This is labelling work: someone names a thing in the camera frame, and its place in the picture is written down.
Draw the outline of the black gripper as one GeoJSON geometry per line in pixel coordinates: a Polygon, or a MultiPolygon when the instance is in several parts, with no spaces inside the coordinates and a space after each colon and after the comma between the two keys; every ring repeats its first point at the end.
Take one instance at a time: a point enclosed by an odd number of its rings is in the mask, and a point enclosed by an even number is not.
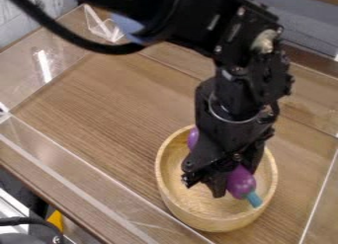
{"type": "MultiPolygon", "coordinates": [[[[244,120],[235,120],[222,109],[214,94],[214,81],[206,79],[194,89],[194,126],[225,151],[244,150],[241,165],[253,174],[259,167],[265,141],[273,136],[273,111],[257,110],[244,120]]],[[[228,172],[209,174],[204,184],[214,199],[225,196],[228,172]]]]}

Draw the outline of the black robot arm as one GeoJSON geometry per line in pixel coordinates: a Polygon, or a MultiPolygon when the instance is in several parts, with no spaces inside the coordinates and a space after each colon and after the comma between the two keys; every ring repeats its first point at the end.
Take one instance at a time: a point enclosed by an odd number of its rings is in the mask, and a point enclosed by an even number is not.
{"type": "Polygon", "coordinates": [[[255,171],[260,164],[279,100],[293,83],[283,27],[267,5],[256,0],[81,0],[114,16],[128,42],[109,45],[82,38],[30,0],[9,1],[54,35],[93,52],[130,54],[168,41],[212,60],[214,74],[194,89],[198,135],[180,164],[180,179],[222,197],[235,168],[255,171]]]}

